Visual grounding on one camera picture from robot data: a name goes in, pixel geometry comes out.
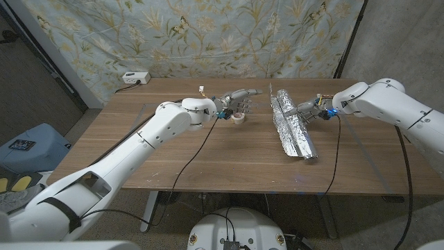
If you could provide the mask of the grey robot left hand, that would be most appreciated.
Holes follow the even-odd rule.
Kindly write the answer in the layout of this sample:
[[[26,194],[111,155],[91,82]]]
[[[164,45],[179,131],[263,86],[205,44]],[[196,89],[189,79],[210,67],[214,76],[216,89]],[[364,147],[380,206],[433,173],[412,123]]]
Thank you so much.
[[[213,97],[216,105],[216,116],[219,119],[229,119],[235,113],[251,113],[251,108],[257,106],[249,97],[262,94],[259,89],[240,89],[234,92],[227,92],[222,97]]]

